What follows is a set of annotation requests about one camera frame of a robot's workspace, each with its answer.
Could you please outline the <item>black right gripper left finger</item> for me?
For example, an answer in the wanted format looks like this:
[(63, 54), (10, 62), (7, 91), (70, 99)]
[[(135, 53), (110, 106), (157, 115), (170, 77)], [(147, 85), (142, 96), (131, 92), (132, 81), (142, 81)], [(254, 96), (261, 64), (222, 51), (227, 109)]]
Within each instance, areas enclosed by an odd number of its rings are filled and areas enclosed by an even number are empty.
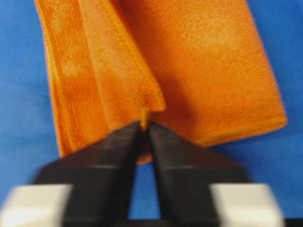
[(14, 187), (0, 213), (3, 227), (109, 227), (128, 215), (140, 124), (133, 122), (43, 166)]

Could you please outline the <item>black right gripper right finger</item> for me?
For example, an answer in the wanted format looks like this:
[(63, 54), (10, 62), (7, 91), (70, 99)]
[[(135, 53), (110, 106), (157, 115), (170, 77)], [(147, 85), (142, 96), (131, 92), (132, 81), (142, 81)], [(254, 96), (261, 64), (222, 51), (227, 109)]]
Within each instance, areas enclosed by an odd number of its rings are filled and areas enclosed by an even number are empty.
[(156, 123), (148, 130), (161, 209), (178, 227), (282, 227), (270, 187), (239, 163)]

